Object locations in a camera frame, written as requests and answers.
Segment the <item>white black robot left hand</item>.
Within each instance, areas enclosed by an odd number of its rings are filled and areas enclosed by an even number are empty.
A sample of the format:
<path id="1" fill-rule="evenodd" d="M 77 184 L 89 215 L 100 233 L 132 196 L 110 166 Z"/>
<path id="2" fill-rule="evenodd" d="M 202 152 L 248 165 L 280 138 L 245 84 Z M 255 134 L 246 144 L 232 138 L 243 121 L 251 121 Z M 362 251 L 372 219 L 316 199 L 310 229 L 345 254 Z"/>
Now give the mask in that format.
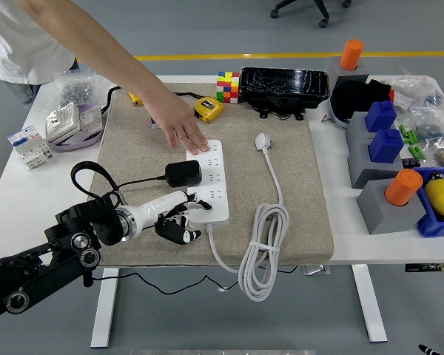
<path id="1" fill-rule="evenodd" d="M 178 245 L 195 241 L 201 236 L 201 231 L 186 229 L 186 204 L 191 202 L 202 206 L 203 210 L 212 210 L 212 206 L 199 199 L 196 194 L 188 195 L 182 191 L 169 193 L 138 207 L 121 206 L 119 213 L 127 222 L 124 239 L 131 240 L 138 237 L 144 229 L 154 227 L 157 235 Z"/>

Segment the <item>person's left hand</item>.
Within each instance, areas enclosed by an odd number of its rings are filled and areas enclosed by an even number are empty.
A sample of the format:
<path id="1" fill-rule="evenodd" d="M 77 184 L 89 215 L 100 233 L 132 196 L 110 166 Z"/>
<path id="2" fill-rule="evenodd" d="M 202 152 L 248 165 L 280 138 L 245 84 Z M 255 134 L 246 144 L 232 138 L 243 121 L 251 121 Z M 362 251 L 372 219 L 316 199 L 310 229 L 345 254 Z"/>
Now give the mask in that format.
<path id="1" fill-rule="evenodd" d="M 207 151 L 207 139 L 199 130 L 193 111 L 180 97 L 164 90 L 145 97 L 144 106 L 163 130 L 171 149 L 179 143 L 192 155 Z"/>

